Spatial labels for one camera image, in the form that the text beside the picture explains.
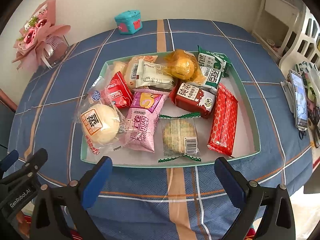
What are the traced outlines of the pale yellow bun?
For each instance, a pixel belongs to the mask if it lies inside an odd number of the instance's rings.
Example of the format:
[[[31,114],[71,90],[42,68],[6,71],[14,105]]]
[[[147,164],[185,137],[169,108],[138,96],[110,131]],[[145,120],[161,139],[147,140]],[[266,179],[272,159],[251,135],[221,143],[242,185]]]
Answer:
[[[127,63],[121,61],[113,62],[113,75],[115,75],[117,72],[121,72],[122,76],[125,76],[126,69]]]

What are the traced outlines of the white bun clear wrapper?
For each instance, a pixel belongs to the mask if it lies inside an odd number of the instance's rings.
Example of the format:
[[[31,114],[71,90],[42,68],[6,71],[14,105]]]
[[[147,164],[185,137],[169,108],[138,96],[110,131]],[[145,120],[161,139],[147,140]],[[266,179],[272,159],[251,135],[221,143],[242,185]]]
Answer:
[[[75,114],[75,122],[81,124],[85,142],[94,155],[122,146],[129,131],[125,116],[112,102],[107,86],[107,80],[98,77],[80,100]]]

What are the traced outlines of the round cookie green-edged wrapper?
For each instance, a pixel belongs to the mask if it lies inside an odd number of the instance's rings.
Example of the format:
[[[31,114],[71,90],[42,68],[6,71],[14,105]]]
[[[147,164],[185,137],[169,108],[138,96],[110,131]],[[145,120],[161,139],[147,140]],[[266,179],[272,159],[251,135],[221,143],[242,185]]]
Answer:
[[[195,120],[200,118],[199,112],[180,116],[160,116],[162,124],[163,157],[159,163],[186,157],[201,162],[199,140]]]

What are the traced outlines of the pink rose bouquet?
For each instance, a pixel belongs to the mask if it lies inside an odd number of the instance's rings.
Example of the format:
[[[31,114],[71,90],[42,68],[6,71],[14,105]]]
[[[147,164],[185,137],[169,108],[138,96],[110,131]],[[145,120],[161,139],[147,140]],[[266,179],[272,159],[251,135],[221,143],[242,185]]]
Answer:
[[[71,29],[70,25],[56,24],[56,0],[45,0],[33,12],[31,18],[20,29],[20,38],[15,41],[17,69],[36,72],[39,66],[45,65],[44,46],[50,36],[65,36]]]

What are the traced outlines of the cream white snack pack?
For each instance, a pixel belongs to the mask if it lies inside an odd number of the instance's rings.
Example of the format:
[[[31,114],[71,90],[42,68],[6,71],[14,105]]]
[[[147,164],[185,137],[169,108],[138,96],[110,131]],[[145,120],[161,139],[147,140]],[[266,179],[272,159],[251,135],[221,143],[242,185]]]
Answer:
[[[164,90],[172,90],[176,82],[163,69],[164,66],[160,64],[140,59],[136,72],[136,88],[151,86]]]

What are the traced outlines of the red heart snack pack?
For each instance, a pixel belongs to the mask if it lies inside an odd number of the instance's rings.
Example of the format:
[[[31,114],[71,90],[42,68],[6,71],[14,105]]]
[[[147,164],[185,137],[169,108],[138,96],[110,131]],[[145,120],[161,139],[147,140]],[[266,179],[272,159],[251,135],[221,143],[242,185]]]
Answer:
[[[101,92],[106,102],[113,103],[118,109],[127,108],[133,102],[133,94],[126,84],[121,72],[116,72],[108,86]]]

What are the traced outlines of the dark red biscuit pack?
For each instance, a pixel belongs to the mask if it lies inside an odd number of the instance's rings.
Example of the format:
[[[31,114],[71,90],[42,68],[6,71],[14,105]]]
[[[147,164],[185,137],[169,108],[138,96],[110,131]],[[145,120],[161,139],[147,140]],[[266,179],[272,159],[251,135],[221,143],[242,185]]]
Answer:
[[[199,112],[201,117],[209,119],[216,96],[195,85],[180,81],[169,93],[173,104],[191,113]]]

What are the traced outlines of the blue plaid tablecloth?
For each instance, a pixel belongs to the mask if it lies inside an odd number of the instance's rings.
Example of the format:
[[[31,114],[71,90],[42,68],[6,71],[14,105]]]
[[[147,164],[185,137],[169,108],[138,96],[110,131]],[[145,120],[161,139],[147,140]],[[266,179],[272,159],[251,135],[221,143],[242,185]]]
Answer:
[[[154,53],[164,35],[166,50],[198,47],[226,54],[244,83],[255,114],[261,151],[232,161],[247,179],[295,193],[311,177],[308,137],[299,138],[280,86],[284,76],[263,47],[245,29],[209,20],[146,21],[133,35],[117,30],[75,45],[59,67],[38,69],[29,79],[15,114],[9,150],[45,148],[48,160],[39,180],[63,186],[91,169],[80,160],[81,128],[73,123],[79,98],[103,64],[120,57]],[[219,239],[237,210],[224,194],[213,165],[165,168],[115,167],[89,210],[99,230],[114,239]]]

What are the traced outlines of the white shelf unit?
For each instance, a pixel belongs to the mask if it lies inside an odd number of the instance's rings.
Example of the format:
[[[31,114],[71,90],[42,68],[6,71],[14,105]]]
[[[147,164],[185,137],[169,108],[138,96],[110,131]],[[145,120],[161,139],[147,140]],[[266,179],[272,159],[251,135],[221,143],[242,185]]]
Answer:
[[[284,75],[303,61],[319,67],[319,24],[305,4],[261,0],[252,35]]]

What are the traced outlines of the orange cake wrapper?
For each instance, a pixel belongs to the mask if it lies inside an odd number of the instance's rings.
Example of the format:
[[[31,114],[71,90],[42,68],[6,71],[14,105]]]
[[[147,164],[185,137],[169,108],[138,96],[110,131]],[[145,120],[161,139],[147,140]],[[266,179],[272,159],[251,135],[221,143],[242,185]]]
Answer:
[[[164,57],[164,71],[182,81],[201,85],[205,77],[194,54],[182,49],[176,49]]]

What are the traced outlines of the pink swiss roll pack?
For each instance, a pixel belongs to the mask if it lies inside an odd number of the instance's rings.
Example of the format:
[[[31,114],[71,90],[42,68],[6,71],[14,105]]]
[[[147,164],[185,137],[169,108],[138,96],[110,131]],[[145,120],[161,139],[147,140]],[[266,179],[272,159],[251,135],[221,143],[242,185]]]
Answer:
[[[126,124],[128,131],[122,143],[125,148],[135,151],[154,152],[154,133],[160,112],[169,92],[137,88],[129,107]]]

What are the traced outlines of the tan red-printed snack pack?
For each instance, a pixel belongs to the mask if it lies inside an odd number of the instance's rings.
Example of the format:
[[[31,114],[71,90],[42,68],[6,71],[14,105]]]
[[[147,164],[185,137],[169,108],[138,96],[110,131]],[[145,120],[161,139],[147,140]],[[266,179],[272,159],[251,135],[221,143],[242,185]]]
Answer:
[[[137,75],[139,60],[155,63],[157,58],[158,58],[157,55],[134,56],[129,61],[129,63],[127,64],[127,68],[125,70],[124,80],[130,89],[134,89],[136,87],[136,75]]]

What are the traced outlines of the red gold-patterned snack bar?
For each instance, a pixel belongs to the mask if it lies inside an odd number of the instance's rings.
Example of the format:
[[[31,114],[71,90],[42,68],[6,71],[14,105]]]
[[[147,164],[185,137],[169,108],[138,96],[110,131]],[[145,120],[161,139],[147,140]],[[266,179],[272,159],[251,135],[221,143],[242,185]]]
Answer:
[[[232,156],[237,116],[237,99],[224,84],[220,83],[217,88],[214,118],[207,144],[210,150]]]

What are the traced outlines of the teal toy box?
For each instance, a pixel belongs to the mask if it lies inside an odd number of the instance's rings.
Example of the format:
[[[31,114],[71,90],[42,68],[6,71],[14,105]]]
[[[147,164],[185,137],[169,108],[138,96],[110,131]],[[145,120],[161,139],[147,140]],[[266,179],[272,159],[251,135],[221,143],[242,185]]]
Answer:
[[[139,10],[128,10],[114,18],[120,34],[132,35],[142,29],[143,24]]]

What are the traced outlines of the green biscuit pack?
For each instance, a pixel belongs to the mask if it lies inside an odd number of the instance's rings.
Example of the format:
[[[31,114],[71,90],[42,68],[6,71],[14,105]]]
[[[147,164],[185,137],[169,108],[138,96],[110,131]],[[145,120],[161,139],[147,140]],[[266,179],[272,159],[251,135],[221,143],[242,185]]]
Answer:
[[[226,54],[208,51],[201,46],[198,46],[197,61],[205,78],[201,87],[216,94],[221,79],[228,77],[227,70],[232,62]]]

